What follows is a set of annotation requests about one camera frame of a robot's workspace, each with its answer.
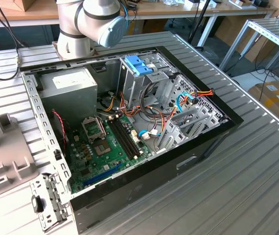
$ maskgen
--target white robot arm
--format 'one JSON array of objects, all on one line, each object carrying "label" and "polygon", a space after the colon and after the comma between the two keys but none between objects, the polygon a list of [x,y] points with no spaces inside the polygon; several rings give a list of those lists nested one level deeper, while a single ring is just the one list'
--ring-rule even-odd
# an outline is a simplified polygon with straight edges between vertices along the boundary
[{"label": "white robot arm", "polygon": [[93,55],[93,40],[104,47],[115,46],[127,24],[120,16],[118,0],[57,0],[60,35],[57,43],[64,59]]}]

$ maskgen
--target metal frame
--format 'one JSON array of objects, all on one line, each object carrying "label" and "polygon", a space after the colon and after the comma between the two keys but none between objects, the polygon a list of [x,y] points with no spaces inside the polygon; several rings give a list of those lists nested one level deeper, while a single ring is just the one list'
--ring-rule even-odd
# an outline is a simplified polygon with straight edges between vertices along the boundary
[{"label": "metal frame", "polygon": [[[221,62],[219,69],[224,70],[227,63],[229,62],[230,58],[232,57],[233,53],[235,52],[237,46],[242,41],[244,35],[246,34],[248,28],[255,30],[252,38],[249,40],[247,45],[242,51],[242,55],[249,50],[252,46],[258,34],[266,37],[267,39],[271,40],[275,44],[279,46],[279,19],[278,18],[271,18],[271,19],[260,19],[260,20],[247,20],[242,27],[240,33],[236,37],[235,41],[233,42],[232,46],[230,47],[228,53],[224,57],[223,61]],[[274,56],[274,58],[270,61],[266,68],[269,68],[275,60],[279,57],[279,51]]]}]

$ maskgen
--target metal bracket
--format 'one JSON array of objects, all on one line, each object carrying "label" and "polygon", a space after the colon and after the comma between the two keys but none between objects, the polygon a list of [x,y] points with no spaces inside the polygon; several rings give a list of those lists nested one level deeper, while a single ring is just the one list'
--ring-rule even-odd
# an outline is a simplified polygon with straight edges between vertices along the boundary
[{"label": "metal bracket", "polygon": [[59,192],[64,191],[58,173],[42,174],[30,182],[32,189],[32,205],[44,232],[67,220],[71,214],[68,203],[61,204]]}]

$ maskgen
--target motherboard chip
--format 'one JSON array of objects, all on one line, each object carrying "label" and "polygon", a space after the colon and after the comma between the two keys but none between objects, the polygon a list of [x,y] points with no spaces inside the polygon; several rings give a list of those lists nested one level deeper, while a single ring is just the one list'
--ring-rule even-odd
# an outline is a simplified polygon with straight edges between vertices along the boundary
[{"label": "motherboard chip", "polygon": [[94,149],[96,150],[97,155],[101,156],[105,153],[109,153],[111,148],[106,140],[96,141],[93,145]]},{"label": "motherboard chip", "polygon": [[84,170],[81,170],[82,176],[85,176],[85,175],[87,175],[89,173],[90,173],[90,170],[88,168],[85,168]]}]

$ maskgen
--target aluminum workbench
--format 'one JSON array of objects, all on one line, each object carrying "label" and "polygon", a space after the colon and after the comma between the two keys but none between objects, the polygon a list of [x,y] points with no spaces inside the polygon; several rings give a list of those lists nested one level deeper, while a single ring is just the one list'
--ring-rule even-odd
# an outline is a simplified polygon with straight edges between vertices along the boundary
[{"label": "aluminum workbench", "polygon": [[[205,161],[88,230],[89,235],[279,234],[279,120],[179,36],[127,36],[111,49],[165,46],[244,122]],[[25,65],[58,61],[52,46],[21,49]],[[0,51],[0,74],[15,69],[14,50]],[[0,114],[16,117],[41,173],[51,172],[21,77],[0,81]],[[42,234],[28,184],[0,196],[0,235]],[[74,235],[68,219],[50,235]]]}]

